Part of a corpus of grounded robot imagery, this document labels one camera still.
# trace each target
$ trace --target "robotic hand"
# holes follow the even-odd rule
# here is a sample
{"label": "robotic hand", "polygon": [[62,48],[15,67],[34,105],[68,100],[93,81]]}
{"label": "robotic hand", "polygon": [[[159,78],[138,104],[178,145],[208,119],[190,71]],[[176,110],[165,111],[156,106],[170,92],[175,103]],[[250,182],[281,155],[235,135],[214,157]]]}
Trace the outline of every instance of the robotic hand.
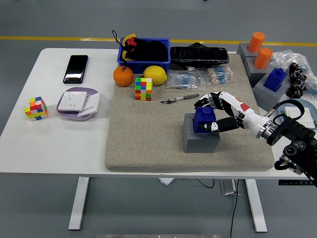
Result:
{"label": "robotic hand", "polygon": [[[269,116],[285,103],[298,107],[301,115],[294,119],[286,115],[278,115],[271,120]],[[270,146],[285,136],[291,140],[291,143],[284,148],[282,156],[275,162],[275,169],[290,169],[299,175],[304,173],[317,187],[317,140],[314,138],[314,131],[296,121],[304,114],[304,107],[300,102],[285,100],[276,104],[265,116],[259,116],[238,98],[227,92],[218,92],[204,95],[194,106],[225,110],[230,116],[213,124],[200,125],[201,129],[222,132],[241,127],[249,129],[253,136],[265,139]],[[284,121],[277,124],[275,120],[281,116],[284,117]]]}

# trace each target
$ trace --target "lemon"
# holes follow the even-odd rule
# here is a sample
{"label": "lemon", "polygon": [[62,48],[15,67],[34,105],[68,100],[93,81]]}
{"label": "lemon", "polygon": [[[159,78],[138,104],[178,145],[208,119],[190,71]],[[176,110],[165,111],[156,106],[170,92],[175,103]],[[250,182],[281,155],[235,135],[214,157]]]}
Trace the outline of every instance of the lemon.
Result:
{"label": "lemon", "polygon": [[144,70],[143,75],[145,78],[151,78],[154,85],[161,85],[167,80],[166,72],[160,66],[152,65],[147,67]]}

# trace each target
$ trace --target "black phone screen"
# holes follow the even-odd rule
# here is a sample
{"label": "black phone screen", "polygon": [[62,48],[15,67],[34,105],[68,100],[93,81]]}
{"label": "black phone screen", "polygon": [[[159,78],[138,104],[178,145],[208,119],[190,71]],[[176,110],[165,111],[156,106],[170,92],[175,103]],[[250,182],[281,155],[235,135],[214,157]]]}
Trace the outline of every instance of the black phone screen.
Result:
{"label": "black phone screen", "polygon": [[69,59],[63,83],[82,83],[88,56],[74,55]]}

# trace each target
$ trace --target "yellow floor line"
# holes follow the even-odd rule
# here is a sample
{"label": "yellow floor line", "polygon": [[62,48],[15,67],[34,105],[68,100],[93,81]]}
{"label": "yellow floor line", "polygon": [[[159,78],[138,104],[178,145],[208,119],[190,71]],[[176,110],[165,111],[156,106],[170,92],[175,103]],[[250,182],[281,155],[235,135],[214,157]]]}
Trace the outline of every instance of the yellow floor line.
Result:
{"label": "yellow floor line", "polygon": [[[98,38],[98,37],[42,37],[42,36],[0,36],[0,40],[20,40],[20,41],[95,41],[95,42],[114,42],[114,38]],[[192,44],[199,42],[201,44],[222,44],[222,45],[238,45],[248,41],[223,41],[223,40],[184,40],[170,39],[171,43],[187,43]],[[303,46],[317,47],[317,43],[309,42],[264,42],[267,46]]]}

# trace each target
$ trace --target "gray block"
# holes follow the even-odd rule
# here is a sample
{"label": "gray block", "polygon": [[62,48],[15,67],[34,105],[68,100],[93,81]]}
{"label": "gray block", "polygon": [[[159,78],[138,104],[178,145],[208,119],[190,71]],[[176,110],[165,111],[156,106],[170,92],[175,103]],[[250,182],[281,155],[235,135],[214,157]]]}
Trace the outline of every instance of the gray block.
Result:
{"label": "gray block", "polygon": [[238,46],[237,54],[241,56],[242,61],[246,59],[246,57],[257,57],[259,52],[252,53],[248,50],[249,43],[240,43]]}
{"label": "gray block", "polygon": [[186,153],[215,152],[220,141],[219,133],[195,133],[193,126],[194,113],[184,116],[183,135]]}
{"label": "gray block", "polygon": [[283,82],[276,92],[264,87],[269,74],[266,74],[252,89],[256,102],[260,108],[268,111],[270,110],[286,92],[289,84]]}
{"label": "gray block", "polygon": [[270,63],[268,63],[267,67],[265,69],[258,69],[254,67],[254,62],[256,61],[256,58],[254,57],[246,57],[246,60],[243,62],[244,67],[246,69],[249,82],[252,88],[267,74],[271,73],[274,69]]}

